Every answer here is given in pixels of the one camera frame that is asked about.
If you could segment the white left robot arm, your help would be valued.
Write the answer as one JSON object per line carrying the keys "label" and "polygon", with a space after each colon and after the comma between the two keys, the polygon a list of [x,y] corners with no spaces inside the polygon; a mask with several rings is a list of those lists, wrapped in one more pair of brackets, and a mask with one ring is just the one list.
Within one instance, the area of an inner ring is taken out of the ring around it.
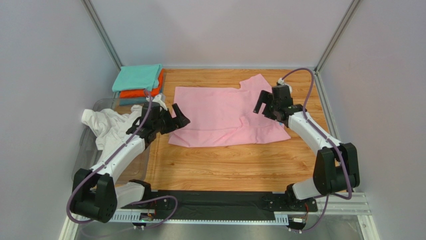
{"label": "white left robot arm", "polygon": [[66,205],[67,216],[78,224],[107,223],[118,209],[150,202],[148,183],[131,180],[117,187],[117,180],[128,165],[147,150],[157,134],[174,132],[190,122],[177,103],[172,104],[172,110],[161,102],[144,103],[141,115],[127,129],[113,152],[91,168],[81,168],[74,174],[72,193]]}

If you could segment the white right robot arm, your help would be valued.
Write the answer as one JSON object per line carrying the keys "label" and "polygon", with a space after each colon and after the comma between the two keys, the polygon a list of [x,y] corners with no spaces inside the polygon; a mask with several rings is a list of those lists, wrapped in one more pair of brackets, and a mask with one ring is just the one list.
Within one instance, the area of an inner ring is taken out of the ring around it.
{"label": "white right robot arm", "polygon": [[294,104],[290,88],[277,85],[262,90],[255,114],[284,124],[297,133],[315,154],[312,177],[290,184],[286,192],[296,201],[318,196],[338,195],[360,185],[358,152],[352,143],[343,143],[328,134],[302,104]]}

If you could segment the pink t-shirt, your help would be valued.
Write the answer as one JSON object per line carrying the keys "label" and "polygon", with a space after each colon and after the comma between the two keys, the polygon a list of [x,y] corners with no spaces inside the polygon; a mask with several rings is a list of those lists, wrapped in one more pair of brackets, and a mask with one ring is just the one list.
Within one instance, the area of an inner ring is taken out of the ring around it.
{"label": "pink t-shirt", "polygon": [[169,144],[186,148],[269,144],[291,137],[280,123],[253,112],[261,91],[271,91],[257,74],[233,87],[175,88],[174,103],[190,120],[169,134]]}

